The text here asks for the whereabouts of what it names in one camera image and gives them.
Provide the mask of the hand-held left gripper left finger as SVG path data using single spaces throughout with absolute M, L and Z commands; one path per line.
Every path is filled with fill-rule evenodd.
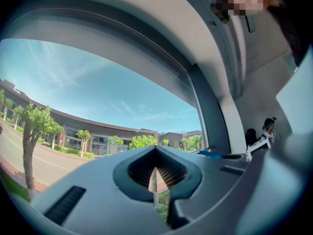
M 164 234 L 169 225 L 154 207 L 154 168 L 169 165 L 169 149 L 148 146 L 78 167 L 31 206 L 56 234 Z

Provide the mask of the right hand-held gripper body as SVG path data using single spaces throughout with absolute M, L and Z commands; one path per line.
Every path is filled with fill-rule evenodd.
M 269 137 L 260 139 L 255 144 L 247 148 L 246 153 L 247 153 L 248 160 L 249 161 L 252 160 L 252 156 L 256 151 L 263 150 L 263 149 L 270 149 L 270 148 L 271 148 L 271 140 Z

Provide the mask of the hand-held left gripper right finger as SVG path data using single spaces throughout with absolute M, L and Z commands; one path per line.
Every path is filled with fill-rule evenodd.
M 158 166 L 170 182 L 163 230 L 235 230 L 251 196 L 251 163 L 157 146 Z

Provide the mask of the blue squeegee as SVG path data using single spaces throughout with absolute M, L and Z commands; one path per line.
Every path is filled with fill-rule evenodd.
M 205 157 L 215 158 L 215 159 L 223 159 L 222 155 L 213 151 L 211 148 L 201 149 L 197 151 L 197 154 L 205 156 Z

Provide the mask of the large window glass pane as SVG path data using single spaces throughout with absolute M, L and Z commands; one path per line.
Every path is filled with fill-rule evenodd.
M 118 63 L 43 40 L 0 41 L 0 162 L 30 200 L 86 160 L 163 145 L 203 148 L 186 73 L 142 51 Z

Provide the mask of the small brown building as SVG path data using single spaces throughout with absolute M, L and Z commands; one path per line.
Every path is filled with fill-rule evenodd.
M 190 139 L 194 136 L 202 136 L 201 130 L 189 131 L 189 132 L 167 132 L 158 134 L 158 143 L 164 144 L 164 140 L 168 140 L 168 146 L 176 149 L 189 150 L 188 144 L 183 143 L 182 139 Z

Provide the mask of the dark brown building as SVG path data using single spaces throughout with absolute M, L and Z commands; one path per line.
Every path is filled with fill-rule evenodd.
M 14 109 L 18 106 L 25 107 L 32 103 L 34 107 L 46 108 L 46 106 L 30 99 L 22 91 L 15 89 L 15 85 L 7 80 L 0 79 L 0 90 L 4 90 L 4 97 L 13 101 L 11 108 L 7 109 L 6 117 L 14 122 L 14 126 L 24 127 L 24 123 L 14 116 Z M 85 142 L 84 151 L 92 152 L 96 156 L 105 154 L 116 154 L 130 149 L 130 143 L 133 137 L 151 136 L 158 140 L 158 133 L 147 129 L 133 129 L 110 124 L 104 124 L 92 120 L 83 119 L 73 115 L 69 115 L 55 109 L 50 110 L 51 117 L 63 127 L 64 142 L 63 146 L 75 150 L 80 150 L 81 139 L 76 135 L 79 130 L 88 130 L 90 139 Z M 60 134 L 54 135 L 48 133 L 43 135 L 43 139 L 54 144 L 53 148 L 59 145 Z

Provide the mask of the white ceiling pipe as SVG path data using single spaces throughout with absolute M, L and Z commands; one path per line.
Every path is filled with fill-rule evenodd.
M 238 47 L 239 47 L 239 55 L 240 55 L 240 66 L 238 65 L 238 68 L 240 69 L 240 73 L 238 78 L 236 79 L 237 87 L 236 92 L 234 93 L 234 98 L 237 99 L 241 97 L 244 93 L 245 88 L 245 81 L 246 81 L 246 42 L 245 42 L 245 36 L 242 24 L 240 22 L 239 16 L 230 16 L 231 21 L 233 23 L 234 31 L 236 34 Z

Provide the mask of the window with dark frame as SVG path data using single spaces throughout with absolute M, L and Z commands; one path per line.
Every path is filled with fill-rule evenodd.
M 196 62 L 161 33 L 122 9 L 86 0 L 31 0 L 0 12 L 0 41 L 43 40 L 76 47 L 123 63 L 142 51 L 189 77 L 206 147 L 228 154 L 227 131 L 213 89 Z

